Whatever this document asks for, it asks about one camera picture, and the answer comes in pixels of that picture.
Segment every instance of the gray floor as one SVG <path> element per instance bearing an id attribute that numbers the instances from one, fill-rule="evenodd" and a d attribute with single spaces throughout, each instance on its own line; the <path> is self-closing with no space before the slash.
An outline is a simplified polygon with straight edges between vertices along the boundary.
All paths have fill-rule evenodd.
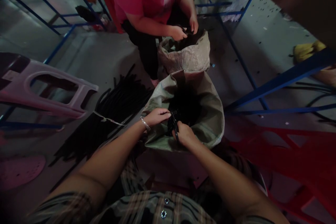
<path id="1" fill-rule="evenodd" d="M 53 16 L 40 0 L 24 1 L 46 20 Z M 61 13 L 74 13 L 74 7 L 83 4 L 82 0 L 49 1 Z M 280 8 L 270 0 L 253 0 L 243 20 L 238 25 L 228 25 L 232 31 L 233 40 L 258 85 L 266 83 L 278 73 L 284 72 L 294 65 L 293 58 L 288 56 L 292 53 L 293 46 L 315 41 L 315 38 L 296 22 L 283 20 L 279 10 Z M 236 62 L 237 57 L 218 21 L 209 17 L 200 19 L 199 23 L 200 27 L 209 31 L 210 60 L 215 64 L 208 74 L 223 105 L 226 106 L 252 91 L 252 87 L 240 63 Z M 57 36 L 41 22 L 23 11 L 18 4 L 9 0 L 0 0 L 0 24 L 1 51 L 17 52 L 39 61 L 47 58 L 62 39 L 61 36 Z M 91 112 L 99 94 L 113 85 L 113 77 L 117 77 L 121 73 L 125 74 L 133 63 L 136 63 L 134 72 L 139 75 L 145 85 L 150 86 L 149 78 L 140 63 L 137 49 L 129 41 L 127 34 L 88 33 L 82 28 L 76 28 L 52 60 L 51 65 L 99 86 L 99 93 L 95 94 L 88 104 L 88 111 Z M 305 78 L 303 81 L 318 83 L 312 78 Z M 268 95 L 266 100 L 272 109 L 289 108 L 305 106 L 318 95 L 312 91 L 279 90 Z M 323 100 L 318 105 L 331 102 L 335 102 L 335 98 Z M 256 101 L 239 110 L 257 109 L 261 109 L 261 105 Z M 325 111 L 323 114 L 335 118 L 335 110 Z M 10 120 L 67 123 L 65 129 L 58 133 L 35 130 L 12 132 L 5 135 L 7 144 L 1 146 L 0 149 L 3 156 L 43 154 L 47 159 L 47 164 L 52 161 L 55 151 L 82 121 L 69 122 L 63 118 L 40 116 L 22 109 L 15 110 Z M 317 120 L 318 118 L 312 114 L 277 114 L 265 115 L 263 118 L 257 115 L 226 117 L 225 136 L 231 141 L 239 141 L 241 132 L 231 127 L 237 122 L 239 124 L 254 123 L 267 127 L 336 132 L 335 127 L 319 123 Z M 273 136 L 269 136 L 269 138 L 272 142 L 277 141 Z M 167 156 L 164 159 L 173 163 L 178 158 Z M 71 162 L 57 162 L 53 167 L 45 167 L 43 172 L 32 182 L 5 192 L 5 196 L 8 197 L 8 207 L 19 218 L 24 216 L 47 196 L 51 187 L 71 166 Z M 155 170 L 155 167 L 146 170 L 143 166 L 145 165 L 141 166 L 144 177 Z M 197 174 L 191 171 L 188 176 L 196 177 Z M 281 186 L 284 183 L 289 186 L 284 188 Z M 272 192 L 279 196 L 279 200 L 286 201 L 299 186 L 290 179 L 275 174 Z M 314 204 L 314 207 L 309 210 L 309 214 L 318 216 L 325 223 L 335 223 L 323 212 L 324 209 L 318 202 Z"/>

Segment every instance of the blue metal frame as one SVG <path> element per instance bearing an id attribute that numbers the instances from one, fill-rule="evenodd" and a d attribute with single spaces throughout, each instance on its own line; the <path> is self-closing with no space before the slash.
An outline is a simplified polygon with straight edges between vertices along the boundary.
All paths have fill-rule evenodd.
<path id="1" fill-rule="evenodd" d="M 229 112 L 235 108 L 241 107 L 249 102 L 252 102 L 256 99 L 264 97 L 267 94 L 270 94 L 280 88 L 288 86 L 289 84 L 298 81 L 304 77 L 310 76 L 327 66 L 333 65 L 336 63 L 336 52 L 330 48 L 325 48 L 322 51 L 315 53 L 310 58 L 302 61 L 296 66 L 290 68 L 284 73 L 278 75 L 274 79 L 265 83 L 261 87 L 255 88 L 254 91 L 249 94 L 243 96 L 237 101 L 231 103 L 227 107 L 224 108 L 224 112 Z M 335 104 L 321 106 L 321 107 L 311 107 L 311 108 L 291 108 L 284 110 L 269 110 L 263 113 L 306 113 L 306 112 L 314 112 L 319 110 L 325 110 L 335 107 Z M 245 111 L 247 114 L 261 114 L 260 111 Z"/>
<path id="2" fill-rule="evenodd" d="M 52 124 L 34 124 L 34 123 L 26 123 L 26 122 L 0 122 L 0 130 L 3 131 L 15 131 L 15 130 L 27 130 L 27 129 L 35 129 L 35 128 L 47 128 L 47 129 L 56 129 L 61 130 L 63 125 L 52 125 Z"/>
<path id="3" fill-rule="evenodd" d="M 240 18 L 238 21 L 242 19 L 244 16 L 247 8 L 249 7 L 250 3 L 252 0 L 248 0 L 246 6 L 244 7 L 243 10 L 241 11 L 235 11 L 235 12 L 220 12 L 220 13 L 206 13 L 206 14 L 198 14 L 199 16 L 206 15 L 206 16 L 227 16 L 227 15 L 240 15 Z M 201 3 L 201 4 L 196 4 L 195 6 L 197 7 L 212 7 L 212 6 L 226 6 L 226 5 L 231 5 L 232 2 L 215 2 L 213 3 L 212 0 L 208 0 L 209 3 Z"/>
<path id="4" fill-rule="evenodd" d="M 216 2 L 213 3 L 211 0 L 208 0 L 209 3 L 202 3 L 196 6 L 198 7 L 209 7 L 209 6 L 224 6 L 230 5 L 231 2 Z M 315 53 L 309 59 L 297 64 L 296 66 L 292 67 L 291 69 L 287 70 L 286 72 L 280 74 L 273 80 L 267 82 L 266 84 L 262 85 L 261 87 L 257 87 L 255 80 L 253 79 L 252 75 L 250 74 L 241 54 L 239 53 L 233 39 L 230 36 L 229 31 L 227 30 L 225 24 L 222 22 L 221 16 L 225 15 L 239 15 L 240 18 L 238 21 L 241 21 L 243 18 L 247 8 L 249 7 L 252 0 L 248 0 L 246 6 L 242 11 L 236 12 L 221 12 L 221 13 L 207 13 L 207 14 L 199 14 L 204 16 L 216 16 L 219 19 L 219 22 L 222 25 L 222 28 L 229 39 L 229 42 L 236 53 L 239 62 L 242 65 L 242 68 L 251 83 L 254 91 L 250 92 L 249 94 L 243 96 L 242 98 L 238 99 L 237 101 L 233 102 L 232 104 L 228 105 L 224 108 L 225 115 L 252 115 L 252 114 L 275 114 L 275 113 L 309 113 L 309 112 L 317 112 L 321 110 L 333 109 L 336 108 L 336 104 L 329 104 L 325 106 L 319 107 L 301 107 L 301 108 L 286 108 L 286 109 L 275 109 L 271 110 L 267 105 L 264 96 L 274 92 L 280 88 L 283 88 L 297 80 L 300 80 L 304 77 L 307 77 L 313 73 L 320 71 L 321 69 L 333 65 L 336 63 L 336 52 L 331 50 L 330 48 L 326 48 L 318 53 Z M 254 110 L 254 111 L 234 111 L 234 109 L 243 106 L 251 101 L 258 99 L 263 107 L 264 110 Z"/>
<path id="5" fill-rule="evenodd" d="M 16 0 L 19 4 L 21 4 L 24 8 L 26 8 L 30 13 L 32 13 L 37 19 L 39 19 L 42 23 L 44 23 L 46 26 L 48 26 L 53 32 L 55 32 L 57 35 L 60 35 L 60 33 L 58 31 L 55 30 L 55 28 L 64 28 L 64 27 L 71 27 L 73 24 L 70 24 L 65 18 L 66 17 L 71 17 L 71 16 L 79 16 L 78 13 L 74 13 L 74 14 L 60 14 L 47 0 L 43 0 L 49 8 L 51 8 L 55 13 L 56 13 L 56 18 L 53 19 L 53 22 L 55 22 L 58 18 L 62 19 L 63 22 L 65 22 L 65 25 L 58 25 L 58 26 L 53 26 L 52 23 L 50 22 L 46 22 L 45 20 L 43 20 L 36 12 L 34 12 L 31 8 L 29 8 L 29 6 L 27 6 L 23 1 L 21 0 Z M 98 14 L 93 10 L 92 8 L 92 4 L 89 3 L 87 0 L 83 0 L 85 2 L 85 4 L 87 5 L 88 9 L 95 15 L 96 17 L 96 22 L 95 23 L 86 23 L 86 25 L 101 25 L 105 31 L 107 31 L 107 28 L 105 27 L 105 25 L 102 23 L 102 21 L 100 20 Z M 108 11 L 106 10 L 104 4 L 102 3 L 101 0 L 98 0 L 99 4 L 101 5 L 103 12 L 107 15 L 109 20 L 112 20 Z"/>
<path id="6" fill-rule="evenodd" d="M 32 13 L 38 20 L 40 20 L 43 24 L 45 24 L 46 26 L 48 26 L 53 32 L 55 32 L 57 35 L 60 35 L 60 33 L 58 31 L 55 30 L 55 28 L 64 28 L 64 27 L 70 27 L 70 30 L 64 35 L 64 37 L 62 38 L 61 42 L 56 46 L 56 48 L 52 51 L 52 53 L 49 55 L 48 58 L 46 58 L 44 60 L 44 64 L 49 64 L 50 61 L 53 59 L 53 57 L 56 55 L 56 53 L 59 51 L 59 49 L 62 47 L 62 45 L 66 42 L 66 40 L 68 39 L 68 37 L 71 35 L 71 33 L 74 31 L 74 29 L 76 27 L 79 26 L 91 26 L 91 25 L 101 25 L 105 31 L 107 31 L 106 26 L 102 23 L 102 21 L 100 20 L 98 14 L 93 10 L 92 8 L 92 4 L 89 3 L 87 0 L 83 0 L 85 2 L 85 4 L 87 5 L 87 7 L 89 8 L 89 10 L 95 15 L 96 17 L 96 22 L 94 23 L 78 23 L 78 24 L 70 24 L 65 17 L 71 17 L 71 16 L 79 16 L 79 14 L 65 14 L 62 15 L 60 14 L 47 0 L 43 0 L 55 13 L 57 18 L 61 18 L 65 24 L 62 25 L 51 25 L 49 23 L 47 23 L 43 18 L 41 18 L 36 12 L 34 12 L 31 8 L 29 8 L 29 6 L 27 6 L 23 1 L 21 0 L 16 0 L 19 4 L 21 4 L 24 8 L 26 8 L 30 13 Z M 103 12 L 108 16 L 109 20 L 112 20 L 109 13 L 107 12 L 105 6 L 103 5 L 101 0 L 98 0 L 98 2 L 100 3 Z M 23 128 L 56 128 L 56 129 L 60 129 L 62 128 L 62 125 L 45 125 L 45 124 L 29 124 L 29 123 L 20 123 L 20 122 L 6 122 L 6 120 L 9 118 L 9 116 L 11 115 L 11 113 L 15 110 L 15 106 L 10 107 L 3 115 L 0 116 L 0 127 L 4 126 L 7 127 L 8 129 L 23 129 Z"/>

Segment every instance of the bangle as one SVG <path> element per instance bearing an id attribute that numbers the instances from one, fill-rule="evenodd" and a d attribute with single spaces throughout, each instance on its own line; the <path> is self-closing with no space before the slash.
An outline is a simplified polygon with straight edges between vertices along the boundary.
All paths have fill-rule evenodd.
<path id="1" fill-rule="evenodd" d="M 143 122 L 143 124 L 146 126 L 147 131 L 150 131 L 150 127 L 148 126 L 148 124 L 145 122 L 143 117 L 140 117 L 141 121 Z"/>

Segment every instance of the forearm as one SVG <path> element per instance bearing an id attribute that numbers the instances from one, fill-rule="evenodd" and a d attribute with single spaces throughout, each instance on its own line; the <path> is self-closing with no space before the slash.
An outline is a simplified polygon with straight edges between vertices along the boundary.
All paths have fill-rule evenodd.
<path id="1" fill-rule="evenodd" d="M 188 18 L 190 18 L 192 15 L 196 16 L 194 0 L 181 0 L 178 5 Z"/>
<path id="2" fill-rule="evenodd" d="M 131 150 L 145 129 L 141 121 L 136 122 L 124 134 L 95 153 L 77 173 L 60 184 L 45 201 L 61 193 L 75 191 L 89 195 L 94 208 L 97 209 L 107 191 L 119 177 Z"/>
<path id="3" fill-rule="evenodd" d="M 200 142 L 189 149 L 208 172 L 233 217 L 259 215 L 275 223 L 288 223 L 278 208 L 237 169 L 217 157 Z"/>
<path id="4" fill-rule="evenodd" d="M 145 130 L 141 121 L 136 122 L 120 137 L 93 155 L 78 173 L 92 178 L 109 190 L 119 177 L 131 150 Z"/>
<path id="5" fill-rule="evenodd" d="M 161 24 L 148 17 L 141 17 L 140 20 L 132 24 L 139 32 L 146 33 L 153 36 L 168 37 L 171 36 L 171 26 Z"/>

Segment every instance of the hand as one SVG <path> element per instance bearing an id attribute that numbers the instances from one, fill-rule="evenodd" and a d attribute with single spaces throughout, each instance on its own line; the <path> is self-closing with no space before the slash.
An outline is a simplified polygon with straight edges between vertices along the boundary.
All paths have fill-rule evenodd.
<path id="1" fill-rule="evenodd" d="M 171 26 L 170 35 L 175 41 L 179 41 L 179 40 L 182 40 L 182 39 L 188 37 L 182 31 L 182 28 L 179 27 L 179 26 Z"/>
<path id="2" fill-rule="evenodd" d="M 183 146 L 188 148 L 191 144 L 200 143 L 200 141 L 193 133 L 193 130 L 188 125 L 182 123 L 181 121 L 178 121 L 177 126 L 179 128 L 177 133 L 178 139 Z M 174 139 L 176 140 L 174 130 L 172 134 Z"/>
<path id="3" fill-rule="evenodd" d="M 149 113 L 143 120 L 149 127 L 153 127 L 160 122 L 167 120 L 171 116 L 171 113 L 166 108 L 155 108 Z"/>
<path id="4" fill-rule="evenodd" d="M 197 21 L 197 15 L 191 15 L 189 19 L 189 24 L 191 27 L 191 31 L 194 32 L 194 34 L 198 31 L 198 21 Z"/>

